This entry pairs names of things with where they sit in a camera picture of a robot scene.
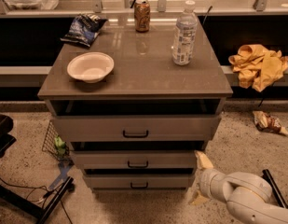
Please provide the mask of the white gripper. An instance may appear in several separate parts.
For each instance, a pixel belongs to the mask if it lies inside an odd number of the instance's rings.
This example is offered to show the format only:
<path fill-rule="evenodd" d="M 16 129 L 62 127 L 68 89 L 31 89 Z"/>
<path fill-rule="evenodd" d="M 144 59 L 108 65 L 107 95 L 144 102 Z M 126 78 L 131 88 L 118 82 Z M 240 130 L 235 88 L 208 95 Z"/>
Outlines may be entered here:
<path fill-rule="evenodd" d="M 195 156 L 198 168 L 206 170 L 201 172 L 199 190 L 194 193 L 189 203 L 197 206 L 208 202 L 209 199 L 224 200 L 226 198 L 224 191 L 226 175 L 213 169 L 213 163 L 204 152 L 196 150 Z"/>

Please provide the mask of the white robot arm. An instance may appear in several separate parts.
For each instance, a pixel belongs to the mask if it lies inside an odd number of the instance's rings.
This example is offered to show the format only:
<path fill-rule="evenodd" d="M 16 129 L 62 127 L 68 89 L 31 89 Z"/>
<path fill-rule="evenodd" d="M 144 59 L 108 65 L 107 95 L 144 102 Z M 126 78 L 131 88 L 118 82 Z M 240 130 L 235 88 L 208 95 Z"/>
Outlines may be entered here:
<path fill-rule="evenodd" d="M 195 150 L 195 156 L 199 174 L 192 205 L 216 200 L 243 224 L 288 224 L 288 208 L 269 202 L 272 185 L 264 178 L 244 172 L 227 175 L 216 170 L 204 152 Z"/>

